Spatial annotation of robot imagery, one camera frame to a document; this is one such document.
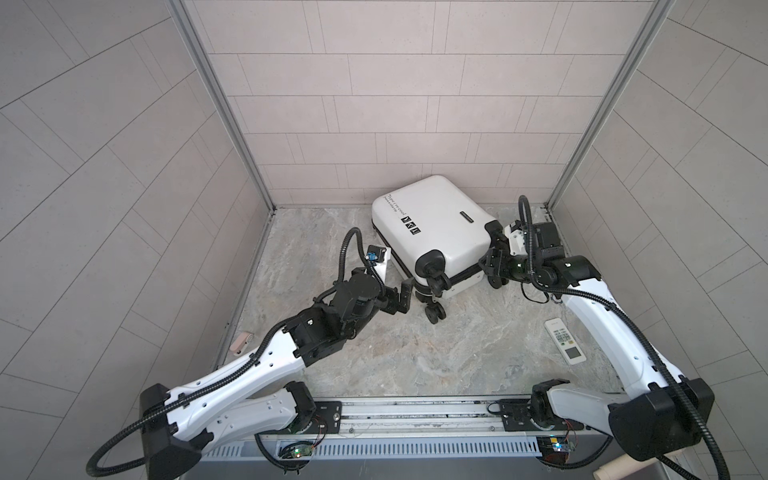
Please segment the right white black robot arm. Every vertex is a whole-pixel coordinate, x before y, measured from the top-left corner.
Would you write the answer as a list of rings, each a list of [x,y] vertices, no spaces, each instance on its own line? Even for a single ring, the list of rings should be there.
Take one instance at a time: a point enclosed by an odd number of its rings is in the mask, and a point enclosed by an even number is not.
[[[491,242],[481,270],[496,285],[529,284],[560,299],[584,324],[612,364],[620,394],[596,394],[565,380],[534,386],[530,410],[541,426],[575,420],[615,439],[633,459],[663,459],[704,444],[719,468],[725,464],[707,425],[715,395],[702,379],[689,379],[652,345],[616,303],[600,272],[584,256],[566,256],[551,223],[491,221]]]

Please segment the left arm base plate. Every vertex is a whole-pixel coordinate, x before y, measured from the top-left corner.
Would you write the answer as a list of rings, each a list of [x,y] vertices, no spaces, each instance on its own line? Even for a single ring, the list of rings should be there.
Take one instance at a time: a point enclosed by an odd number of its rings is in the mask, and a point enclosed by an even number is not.
[[[282,430],[289,434],[338,434],[343,404],[341,401],[319,401],[313,409],[299,409],[296,418]]]

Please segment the black white suitcase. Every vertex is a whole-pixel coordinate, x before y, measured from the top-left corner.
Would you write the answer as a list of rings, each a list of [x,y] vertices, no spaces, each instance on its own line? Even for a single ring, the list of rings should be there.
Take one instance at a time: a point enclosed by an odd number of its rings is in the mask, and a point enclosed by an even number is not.
[[[478,261],[492,244],[486,225],[496,219],[450,180],[432,175],[372,203],[372,226],[396,262],[414,280],[414,295],[432,324],[446,318],[440,299],[476,285]]]

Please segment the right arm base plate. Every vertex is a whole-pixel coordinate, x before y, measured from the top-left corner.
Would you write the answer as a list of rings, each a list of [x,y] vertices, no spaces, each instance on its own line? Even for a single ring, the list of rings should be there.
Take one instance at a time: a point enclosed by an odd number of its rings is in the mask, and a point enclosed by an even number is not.
[[[529,403],[528,398],[501,399],[497,400],[493,406],[489,406],[488,412],[501,418],[506,432],[565,432],[569,428],[575,431],[585,429],[582,423],[556,416],[536,420],[532,415]]]

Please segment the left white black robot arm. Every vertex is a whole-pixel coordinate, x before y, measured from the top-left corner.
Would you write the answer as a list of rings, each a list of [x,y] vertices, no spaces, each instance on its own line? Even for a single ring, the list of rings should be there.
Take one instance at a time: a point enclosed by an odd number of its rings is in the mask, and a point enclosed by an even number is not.
[[[176,479],[215,446],[244,434],[305,429],[316,406],[291,375],[340,351],[378,313],[410,308],[413,281],[385,286],[356,268],[317,301],[273,326],[247,356],[186,385],[155,384],[140,395],[140,466],[150,479]]]

